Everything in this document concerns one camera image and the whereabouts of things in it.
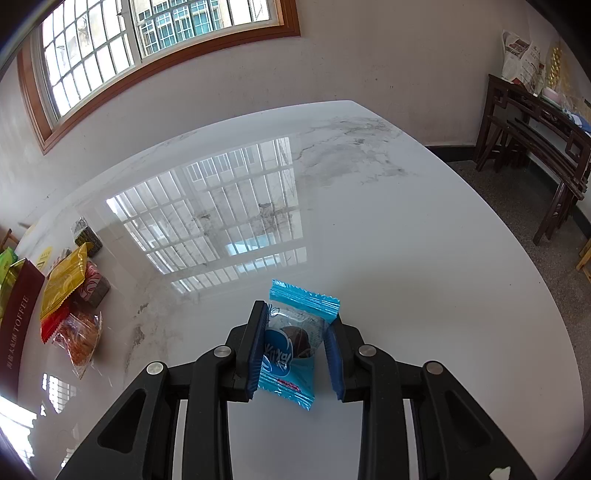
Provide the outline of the small bamboo stool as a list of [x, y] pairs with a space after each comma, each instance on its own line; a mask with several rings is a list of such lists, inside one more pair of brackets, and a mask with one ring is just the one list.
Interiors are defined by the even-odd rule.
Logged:
[[579, 261], [576, 265], [576, 270], [582, 272], [586, 279], [591, 282], [591, 271], [590, 271], [590, 260], [591, 260], [591, 238], [587, 240], [583, 248], [579, 252]]

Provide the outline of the blue cookie snack packet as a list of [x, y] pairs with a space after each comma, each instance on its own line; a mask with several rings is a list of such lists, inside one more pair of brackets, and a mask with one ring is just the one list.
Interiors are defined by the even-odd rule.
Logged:
[[338, 317], [341, 301], [276, 279], [269, 299], [259, 388], [311, 409], [315, 354]]

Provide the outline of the green box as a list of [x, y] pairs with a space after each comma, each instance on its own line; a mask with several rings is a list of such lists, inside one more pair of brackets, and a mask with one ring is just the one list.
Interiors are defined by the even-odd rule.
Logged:
[[8, 294], [16, 282], [18, 272], [12, 269], [11, 266], [18, 260], [18, 256], [15, 254], [11, 247], [6, 247], [0, 255], [0, 281], [1, 281], [1, 293]]

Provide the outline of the gold foil snack packet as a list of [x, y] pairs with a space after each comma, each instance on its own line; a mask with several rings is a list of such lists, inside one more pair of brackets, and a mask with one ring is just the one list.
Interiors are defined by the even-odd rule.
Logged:
[[43, 291], [41, 321], [52, 315], [83, 284], [87, 259], [87, 245], [83, 243], [52, 270]]

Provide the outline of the wooden framed window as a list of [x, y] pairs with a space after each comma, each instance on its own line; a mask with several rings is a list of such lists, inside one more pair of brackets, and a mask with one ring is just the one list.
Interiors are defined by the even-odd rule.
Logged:
[[297, 3], [55, 1], [17, 55], [40, 150], [139, 82], [209, 53], [300, 35]]

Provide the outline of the gold bead ornament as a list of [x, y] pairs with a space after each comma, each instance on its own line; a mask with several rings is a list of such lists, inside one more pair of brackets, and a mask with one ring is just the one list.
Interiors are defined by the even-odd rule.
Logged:
[[566, 93], [570, 88], [570, 69], [561, 40], [554, 41], [549, 47], [545, 85], [557, 93]]

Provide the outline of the red snack packet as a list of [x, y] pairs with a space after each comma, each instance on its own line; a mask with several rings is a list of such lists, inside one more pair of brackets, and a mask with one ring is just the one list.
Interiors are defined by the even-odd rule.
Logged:
[[40, 337], [43, 343], [46, 343], [52, 337], [61, 322], [69, 316], [70, 304], [71, 302], [66, 299], [60, 307], [41, 321]]

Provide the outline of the clear bag orange snacks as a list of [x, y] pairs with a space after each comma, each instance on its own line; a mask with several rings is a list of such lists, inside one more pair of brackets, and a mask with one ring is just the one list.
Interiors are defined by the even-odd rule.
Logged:
[[90, 365], [101, 334], [101, 313], [73, 312], [56, 328], [51, 341], [66, 351], [78, 379]]

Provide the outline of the dark wooden side table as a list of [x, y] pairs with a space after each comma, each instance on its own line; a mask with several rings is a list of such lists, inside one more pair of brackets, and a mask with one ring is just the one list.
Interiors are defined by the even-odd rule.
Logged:
[[533, 243], [551, 238], [590, 184], [590, 136], [562, 111], [525, 87], [488, 77], [483, 117], [475, 150], [476, 169], [489, 158], [497, 165], [531, 154], [557, 177], [558, 186]]

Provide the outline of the black sesame bar packet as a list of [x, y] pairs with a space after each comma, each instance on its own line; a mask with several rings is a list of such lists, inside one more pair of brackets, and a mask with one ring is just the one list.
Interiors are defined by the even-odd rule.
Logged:
[[94, 257], [102, 249], [102, 241], [84, 217], [80, 217], [75, 221], [71, 231], [76, 245], [87, 245], [87, 254], [90, 258]]

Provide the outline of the newspaper bundle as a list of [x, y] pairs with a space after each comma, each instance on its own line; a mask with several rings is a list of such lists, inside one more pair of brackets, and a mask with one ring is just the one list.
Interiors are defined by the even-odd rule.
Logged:
[[501, 77], [512, 84], [520, 85], [529, 93], [538, 95], [544, 83], [545, 65], [541, 51], [533, 42], [504, 30], [503, 67]]

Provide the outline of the dark red toffee tin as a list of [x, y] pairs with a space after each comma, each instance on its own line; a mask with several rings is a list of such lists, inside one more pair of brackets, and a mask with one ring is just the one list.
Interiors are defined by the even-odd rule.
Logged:
[[12, 264], [1, 285], [0, 391], [16, 402], [19, 372], [30, 319], [44, 276], [28, 259]]

